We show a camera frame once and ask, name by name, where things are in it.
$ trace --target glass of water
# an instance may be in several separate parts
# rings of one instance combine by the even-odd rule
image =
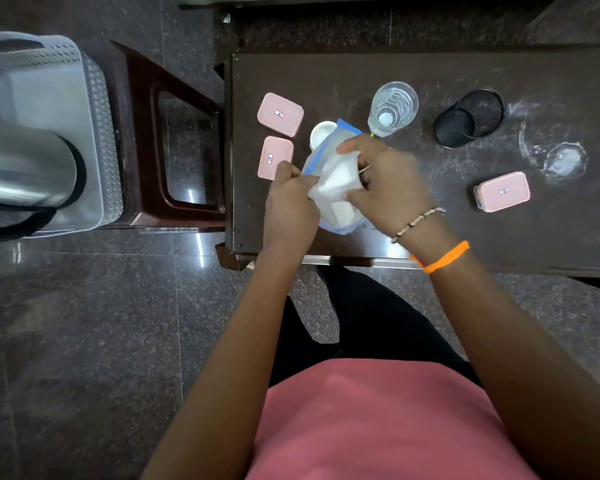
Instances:
[[[376,92],[369,113],[369,130],[376,136],[389,136],[416,117],[418,95],[405,82],[389,82]]]

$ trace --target brown plastic stool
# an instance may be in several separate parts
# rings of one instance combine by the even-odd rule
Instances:
[[[82,48],[104,72],[120,160],[125,208],[120,219],[106,227],[224,230],[222,106],[144,55],[117,42],[94,40]],[[192,105],[211,120],[214,205],[179,201],[169,194],[158,104],[161,93]]]

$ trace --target person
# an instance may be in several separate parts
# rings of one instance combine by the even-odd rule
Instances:
[[[347,199],[376,229],[396,237],[435,208],[414,156],[364,135],[338,147],[354,150],[367,186]],[[316,181],[278,166],[253,276],[143,478],[600,479],[600,385],[440,212],[394,245],[429,270],[470,363],[401,298],[341,267],[319,269],[340,343],[312,341],[287,294],[317,231]]]

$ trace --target white bowl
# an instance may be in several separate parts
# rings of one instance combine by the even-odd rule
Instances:
[[[311,130],[311,136],[309,137],[309,148],[311,148],[311,151],[314,152],[337,127],[338,125],[333,121],[323,121],[316,124]]]

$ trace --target dark brown table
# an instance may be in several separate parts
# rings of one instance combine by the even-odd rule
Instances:
[[[600,276],[600,47],[508,52],[387,54],[243,54],[226,67],[226,246],[238,255],[262,248],[269,181],[257,177],[266,136],[256,119],[267,92],[304,108],[293,138],[302,168],[309,134],[338,118],[368,131],[377,88],[403,80],[420,110],[407,128],[385,138],[413,152],[420,171],[460,236],[494,270]],[[433,119],[472,89],[492,88],[506,106],[492,135],[462,148],[433,139]],[[586,168],[552,178],[546,156],[562,142],[581,144]],[[478,210],[474,185],[505,173],[527,174],[531,200],[495,213]],[[413,267],[407,252],[371,226],[347,236],[319,230],[306,262]]]

